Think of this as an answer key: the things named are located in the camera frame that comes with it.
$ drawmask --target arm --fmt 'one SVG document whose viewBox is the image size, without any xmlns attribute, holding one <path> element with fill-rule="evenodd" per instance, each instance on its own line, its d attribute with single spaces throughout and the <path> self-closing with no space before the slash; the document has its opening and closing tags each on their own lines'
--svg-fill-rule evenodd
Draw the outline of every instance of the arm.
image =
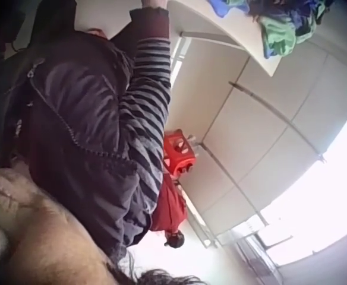
<svg viewBox="0 0 347 285">
<path fill-rule="evenodd" d="M 171 99 L 169 17 L 165 9 L 145 8 L 132 11 L 131 18 L 139 39 L 134 77 L 119 103 L 120 139 L 128 141 L 129 157 L 137 164 L 152 211 L 162 181 L 163 134 Z"/>
</svg>

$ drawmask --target blue clothing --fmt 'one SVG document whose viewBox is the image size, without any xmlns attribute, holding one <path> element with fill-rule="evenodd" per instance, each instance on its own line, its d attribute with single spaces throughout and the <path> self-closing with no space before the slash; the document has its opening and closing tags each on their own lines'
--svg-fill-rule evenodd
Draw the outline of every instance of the blue clothing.
<svg viewBox="0 0 347 285">
<path fill-rule="evenodd" d="M 240 0 L 237 4 L 228 4 L 225 1 L 226 0 L 208 0 L 214 12 L 220 18 L 225 17 L 229 13 L 230 9 L 233 8 L 237 8 L 246 14 L 249 13 L 250 8 L 246 0 Z"/>
</svg>

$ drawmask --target person in red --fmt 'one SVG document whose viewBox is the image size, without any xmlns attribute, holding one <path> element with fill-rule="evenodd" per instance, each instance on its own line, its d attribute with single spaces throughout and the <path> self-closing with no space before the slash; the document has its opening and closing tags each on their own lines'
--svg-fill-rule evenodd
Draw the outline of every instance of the person in red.
<svg viewBox="0 0 347 285">
<path fill-rule="evenodd" d="M 164 231 L 167 238 L 165 246 L 180 248 L 184 244 L 184 235 L 180 224 L 187 218 L 187 204 L 179 193 L 170 174 L 163 175 L 163 183 L 152 214 L 152 232 Z"/>
</svg>

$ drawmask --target hand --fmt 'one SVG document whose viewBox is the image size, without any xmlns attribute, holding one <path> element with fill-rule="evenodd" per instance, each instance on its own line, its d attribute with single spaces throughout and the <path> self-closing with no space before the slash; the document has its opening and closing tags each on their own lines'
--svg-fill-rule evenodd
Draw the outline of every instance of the hand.
<svg viewBox="0 0 347 285">
<path fill-rule="evenodd" d="M 168 0 L 141 0 L 142 7 L 151 7 L 151 8 L 163 8 L 167 9 Z"/>
</svg>

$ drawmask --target green clothing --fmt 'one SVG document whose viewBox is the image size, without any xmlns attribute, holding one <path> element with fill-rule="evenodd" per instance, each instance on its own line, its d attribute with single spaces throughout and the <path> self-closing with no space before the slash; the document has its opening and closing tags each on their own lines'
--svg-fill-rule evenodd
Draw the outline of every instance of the green clothing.
<svg viewBox="0 0 347 285">
<path fill-rule="evenodd" d="M 243 5 L 246 3 L 246 0 L 223 0 L 228 5 Z"/>
<path fill-rule="evenodd" d="M 290 17 L 281 21 L 262 16 L 259 18 L 263 32 L 263 46 L 265 57 L 277 54 L 286 56 L 292 52 L 296 44 L 295 26 Z"/>
<path fill-rule="evenodd" d="M 308 26 L 310 28 L 310 32 L 306 34 L 302 34 L 301 36 L 296 37 L 296 43 L 302 43 L 308 40 L 315 33 L 316 30 L 316 19 L 313 15 L 311 15 L 308 19 Z"/>
</svg>

